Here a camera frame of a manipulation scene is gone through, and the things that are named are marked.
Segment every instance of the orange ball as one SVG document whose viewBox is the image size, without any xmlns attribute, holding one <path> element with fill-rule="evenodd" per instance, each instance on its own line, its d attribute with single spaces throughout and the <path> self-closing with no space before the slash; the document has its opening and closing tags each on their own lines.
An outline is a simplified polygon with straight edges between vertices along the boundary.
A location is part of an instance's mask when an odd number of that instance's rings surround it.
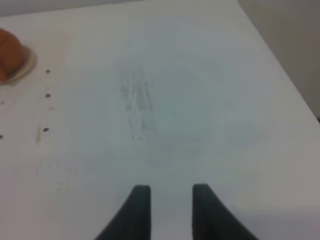
<svg viewBox="0 0 320 240">
<path fill-rule="evenodd" d="M 23 61 L 24 51 L 18 38 L 0 28 L 0 82 L 5 82 Z"/>
</svg>

